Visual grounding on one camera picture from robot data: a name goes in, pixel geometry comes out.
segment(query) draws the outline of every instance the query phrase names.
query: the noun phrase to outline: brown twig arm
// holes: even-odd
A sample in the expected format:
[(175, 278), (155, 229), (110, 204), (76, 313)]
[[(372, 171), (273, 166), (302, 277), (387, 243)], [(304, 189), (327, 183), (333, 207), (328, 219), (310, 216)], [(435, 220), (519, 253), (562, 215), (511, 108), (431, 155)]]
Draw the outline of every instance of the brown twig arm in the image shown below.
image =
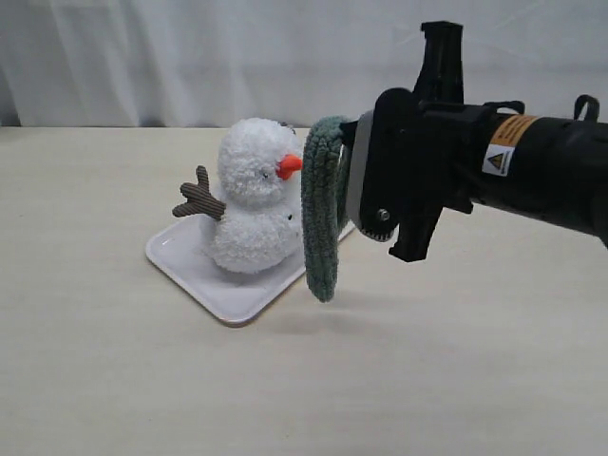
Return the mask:
[(197, 167), (197, 179), (199, 183), (183, 183), (180, 187), (181, 194), (186, 202), (173, 208), (175, 217), (194, 216), (204, 214), (215, 220), (221, 220), (226, 212), (226, 203), (215, 199), (209, 191), (209, 175), (204, 166)]

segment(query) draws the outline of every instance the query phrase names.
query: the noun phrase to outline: warning sticker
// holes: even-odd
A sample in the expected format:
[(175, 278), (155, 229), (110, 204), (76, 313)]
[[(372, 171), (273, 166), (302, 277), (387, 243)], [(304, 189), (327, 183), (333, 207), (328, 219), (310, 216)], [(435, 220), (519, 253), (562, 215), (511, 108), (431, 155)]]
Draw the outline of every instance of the warning sticker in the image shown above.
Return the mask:
[(486, 174), (505, 177), (509, 174), (511, 158), (518, 142), (525, 130), (533, 124), (538, 117), (511, 116), (501, 123), (494, 132), (490, 144), (485, 151), (482, 171)]

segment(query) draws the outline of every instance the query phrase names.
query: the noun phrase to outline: yellow warning triangle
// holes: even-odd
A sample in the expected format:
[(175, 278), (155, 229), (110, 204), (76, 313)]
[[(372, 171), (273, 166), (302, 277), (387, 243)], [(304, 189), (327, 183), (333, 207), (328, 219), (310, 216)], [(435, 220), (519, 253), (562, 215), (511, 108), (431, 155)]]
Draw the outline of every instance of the yellow warning triangle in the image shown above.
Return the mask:
[(490, 157), (489, 159), (487, 159), (490, 163), (492, 163), (492, 165), (494, 165), (494, 167), (496, 169), (502, 169), (503, 168), (503, 160), (504, 160), (504, 154), (499, 154), (499, 155), (495, 155), (494, 157)]

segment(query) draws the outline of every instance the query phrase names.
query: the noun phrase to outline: orange carrot nose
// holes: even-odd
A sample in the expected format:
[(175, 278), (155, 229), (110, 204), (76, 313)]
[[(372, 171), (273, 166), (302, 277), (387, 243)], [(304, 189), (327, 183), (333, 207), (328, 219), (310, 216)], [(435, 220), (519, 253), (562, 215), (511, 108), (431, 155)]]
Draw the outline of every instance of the orange carrot nose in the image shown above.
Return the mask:
[(297, 155), (289, 154), (286, 155), (285, 158), (283, 158), (283, 160), (281, 160), (278, 164), (276, 175), (286, 181), (295, 171), (300, 171), (301, 169), (302, 159), (300, 159)]

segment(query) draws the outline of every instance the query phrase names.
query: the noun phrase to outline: green fabric loop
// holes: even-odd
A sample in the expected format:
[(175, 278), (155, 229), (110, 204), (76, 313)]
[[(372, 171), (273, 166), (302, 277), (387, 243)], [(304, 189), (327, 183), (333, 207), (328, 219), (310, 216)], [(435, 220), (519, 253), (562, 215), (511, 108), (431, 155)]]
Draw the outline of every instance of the green fabric loop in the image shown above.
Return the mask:
[(351, 151), (342, 147), (339, 128), (348, 121), (342, 116), (319, 120), (304, 145), (301, 198), (306, 280), (308, 288), (321, 302), (333, 299), (338, 238), (349, 222), (346, 195)]

